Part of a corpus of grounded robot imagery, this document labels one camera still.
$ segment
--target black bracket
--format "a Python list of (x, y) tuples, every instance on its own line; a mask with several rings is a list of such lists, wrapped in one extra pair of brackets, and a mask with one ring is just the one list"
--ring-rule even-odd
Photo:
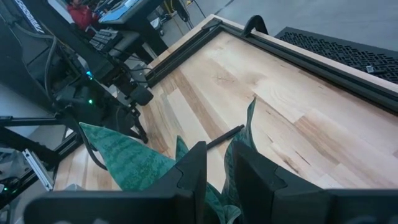
[(250, 35), (250, 33), (253, 29), (256, 29), (256, 31), (262, 32), (263, 34), (268, 35), (268, 30), (267, 30), (266, 24), (264, 23), (264, 20), (262, 19), (262, 17), (259, 15), (252, 16), (248, 20), (248, 22), (244, 26), (242, 36), (247, 37), (248, 35)]
[(210, 30), (211, 28), (216, 27), (216, 26), (220, 25), (221, 23), (223, 23), (223, 21), (221, 19), (212, 18), (212, 20), (210, 20), (203, 27), (201, 27), (201, 29), (202, 30)]

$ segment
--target keyboard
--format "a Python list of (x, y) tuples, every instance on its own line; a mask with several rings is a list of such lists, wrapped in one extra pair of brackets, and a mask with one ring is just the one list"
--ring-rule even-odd
[(90, 40), (90, 44), (97, 50), (109, 52), (122, 39), (123, 35), (116, 30), (101, 29)]

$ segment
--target wooden workbench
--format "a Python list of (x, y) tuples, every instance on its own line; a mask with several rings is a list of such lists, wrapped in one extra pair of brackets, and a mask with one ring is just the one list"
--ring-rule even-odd
[[(196, 28), (152, 64), (166, 58)], [(242, 28), (233, 22), (226, 21)], [(254, 32), (309, 57), (398, 92), (398, 85)], [(210, 141), (245, 123), (246, 108), (257, 96), (252, 121), (261, 154), (324, 188), (397, 188), (398, 118), (308, 72), (221, 33), (152, 90), (141, 108), (149, 146), (174, 157), (176, 136), (189, 147)], [(221, 190), (228, 142), (208, 153), (208, 181)], [(84, 146), (58, 170), (55, 189), (78, 184), (89, 190), (118, 190)]]

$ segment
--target black perforated panel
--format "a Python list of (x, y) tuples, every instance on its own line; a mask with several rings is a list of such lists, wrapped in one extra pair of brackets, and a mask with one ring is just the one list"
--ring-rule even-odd
[(286, 27), (276, 37), (318, 55), (398, 84), (398, 52)]

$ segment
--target green patterned cloth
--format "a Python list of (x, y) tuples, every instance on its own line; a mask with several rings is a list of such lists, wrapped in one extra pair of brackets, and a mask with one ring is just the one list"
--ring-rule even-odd
[[(249, 105), (248, 120), (233, 141), (242, 141), (256, 150), (251, 134), (251, 120), (256, 99)], [(187, 152), (188, 147), (177, 136), (175, 160), (116, 131), (80, 123), (89, 142), (101, 153), (105, 166), (122, 190), (138, 191), (151, 186), (167, 173)], [(223, 193), (207, 183), (205, 196), (205, 223), (232, 224), (241, 214), (240, 202), (233, 176), (232, 146), (228, 146), (224, 167), (226, 181)]]

